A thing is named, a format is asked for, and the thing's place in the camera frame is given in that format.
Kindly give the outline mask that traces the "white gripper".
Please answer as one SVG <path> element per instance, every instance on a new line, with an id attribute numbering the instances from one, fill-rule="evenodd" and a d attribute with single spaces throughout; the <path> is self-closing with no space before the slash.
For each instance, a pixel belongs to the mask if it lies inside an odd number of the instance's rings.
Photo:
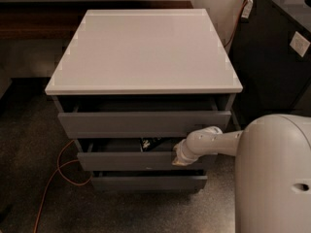
<path id="1" fill-rule="evenodd" d="M 187 146 L 186 140 L 182 140 L 173 147 L 176 157 L 172 161 L 174 166 L 188 166 L 198 160 L 199 156 L 191 152 Z"/>

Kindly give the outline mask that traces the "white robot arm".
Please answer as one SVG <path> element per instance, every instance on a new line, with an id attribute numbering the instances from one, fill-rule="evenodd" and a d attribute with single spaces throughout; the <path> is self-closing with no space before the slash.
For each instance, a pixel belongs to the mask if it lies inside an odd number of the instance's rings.
<path id="1" fill-rule="evenodd" d="M 174 146 L 176 166 L 219 153 L 235 158 L 235 233 L 311 233 L 311 118 L 268 115 L 245 129 L 216 126 Z"/>

